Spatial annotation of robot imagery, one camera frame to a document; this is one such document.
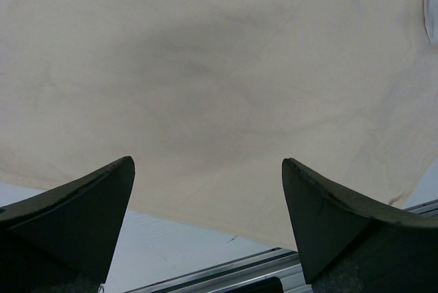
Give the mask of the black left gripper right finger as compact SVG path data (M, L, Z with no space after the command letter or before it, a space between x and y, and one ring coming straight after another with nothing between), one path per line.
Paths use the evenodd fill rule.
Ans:
M436 292L437 218L398 209L289 158L287 209L314 292Z

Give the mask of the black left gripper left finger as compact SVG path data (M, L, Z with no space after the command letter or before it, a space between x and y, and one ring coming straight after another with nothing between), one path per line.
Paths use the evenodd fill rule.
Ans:
M1 207L2 292L98 292L107 280L134 182L122 157Z

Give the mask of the white gauze pad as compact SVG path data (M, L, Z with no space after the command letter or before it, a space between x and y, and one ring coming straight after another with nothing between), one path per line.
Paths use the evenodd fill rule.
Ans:
M424 26L432 45L437 45L437 8L437 0L423 0Z

